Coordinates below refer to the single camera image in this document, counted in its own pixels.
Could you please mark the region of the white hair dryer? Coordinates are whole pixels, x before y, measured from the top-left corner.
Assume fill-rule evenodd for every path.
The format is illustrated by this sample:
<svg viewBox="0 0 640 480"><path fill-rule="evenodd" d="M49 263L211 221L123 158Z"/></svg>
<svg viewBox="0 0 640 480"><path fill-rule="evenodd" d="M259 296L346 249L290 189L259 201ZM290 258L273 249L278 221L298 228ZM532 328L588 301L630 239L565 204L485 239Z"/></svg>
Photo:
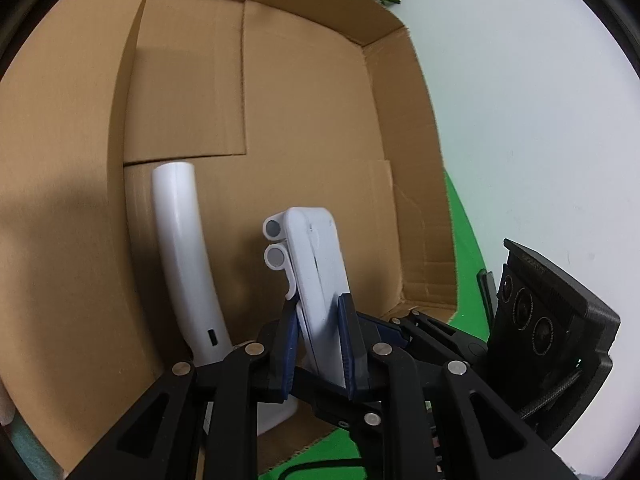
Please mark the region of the white hair dryer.
<svg viewBox="0 0 640 480"><path fill-rule="evenodd" d="M156 167L152 200L160 260L179 330L196 366L220 362L232 343L210 270L194 166L168 162Z"/></svg>

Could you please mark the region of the white device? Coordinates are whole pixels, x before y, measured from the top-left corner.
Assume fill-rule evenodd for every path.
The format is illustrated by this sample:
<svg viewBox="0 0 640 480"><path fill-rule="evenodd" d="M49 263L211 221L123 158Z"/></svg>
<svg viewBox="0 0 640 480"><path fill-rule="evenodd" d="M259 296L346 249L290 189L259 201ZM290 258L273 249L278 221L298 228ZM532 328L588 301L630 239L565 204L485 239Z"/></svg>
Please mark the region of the white device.
<svg viewBox="0 0 640 480"><path fill-rule="evenodd" d="M266 266L282 271L288 280L280 335L272 347L270 387L288 402L299 341L310 370L343 387L337 304L349 284L332 214L321 207L288 208L265 219L262 234L270 241Z"/></svg>

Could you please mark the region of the large cardboard box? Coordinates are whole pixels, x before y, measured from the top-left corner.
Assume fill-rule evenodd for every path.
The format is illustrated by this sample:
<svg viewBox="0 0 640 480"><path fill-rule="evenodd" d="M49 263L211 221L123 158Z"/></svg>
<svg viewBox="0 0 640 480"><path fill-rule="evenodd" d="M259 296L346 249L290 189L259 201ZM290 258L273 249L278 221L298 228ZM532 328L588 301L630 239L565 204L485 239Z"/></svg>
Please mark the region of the large cardboard box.
<svg viewBox="0 0 640 480"><path fill-rule="evenodd" d="M1 81L59 1L1 0ZM292 207L332 214L361 312L456 305L430 95L410 32L375 0L145 0L124 189L134 286L160 361L153 382L193 358L156 232L152 171L168 162L194 166L234 344L254 339L285 303L288 280L265 264L262 224Z"/></svg>

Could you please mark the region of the cardboard divider piece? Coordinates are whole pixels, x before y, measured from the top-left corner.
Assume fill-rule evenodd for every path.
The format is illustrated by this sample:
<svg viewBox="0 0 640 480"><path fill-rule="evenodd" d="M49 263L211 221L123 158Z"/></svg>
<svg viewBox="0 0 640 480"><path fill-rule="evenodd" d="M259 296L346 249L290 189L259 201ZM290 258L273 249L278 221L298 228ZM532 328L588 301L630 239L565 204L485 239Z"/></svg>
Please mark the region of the cardboard divider piece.
<svg viewBox="0 0 640 480"><path fill-rule="evenodd" d="M67 470L160 368L124 189L144 4L60 0L1 81L1 378Z"/></svg>

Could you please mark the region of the green table cloth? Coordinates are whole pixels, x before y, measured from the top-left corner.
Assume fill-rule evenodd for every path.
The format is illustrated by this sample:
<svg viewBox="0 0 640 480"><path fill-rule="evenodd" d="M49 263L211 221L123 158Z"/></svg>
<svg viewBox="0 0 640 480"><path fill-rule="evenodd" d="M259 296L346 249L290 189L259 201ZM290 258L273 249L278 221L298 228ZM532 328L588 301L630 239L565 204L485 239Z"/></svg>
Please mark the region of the green table cloth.
<svg viewBox="0 0 640 480"><path fill-rule="evenodd" d="M445 182L451 214L452 236L454 237L458 282L457 312L450 318L448 324L486 341L489 327L476 279L476 274L484 269L485 261L480 246L477 244L471 222L449 174L445 174ZM277 479L286 468L302 463L356 458L357 456L356 445L349 439L348 433L345 430L337 429L309 445L306 450L296 453L289 460L263 472L259 479Z"/></svg>

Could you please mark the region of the pig plush toy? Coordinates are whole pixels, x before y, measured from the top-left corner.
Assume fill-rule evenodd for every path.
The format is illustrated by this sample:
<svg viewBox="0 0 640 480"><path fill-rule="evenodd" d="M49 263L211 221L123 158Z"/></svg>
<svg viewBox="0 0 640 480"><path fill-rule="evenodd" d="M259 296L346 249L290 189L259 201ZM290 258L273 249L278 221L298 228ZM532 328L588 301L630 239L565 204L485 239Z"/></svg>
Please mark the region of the pig plush toy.
<svg viewBox="0 0 640 480"><path fill-rule="evenodd" d="M6 430L16 452L39 480L64 479L65 472L39 442L17 411L6 387L0 385L1 427Z"/></svg>

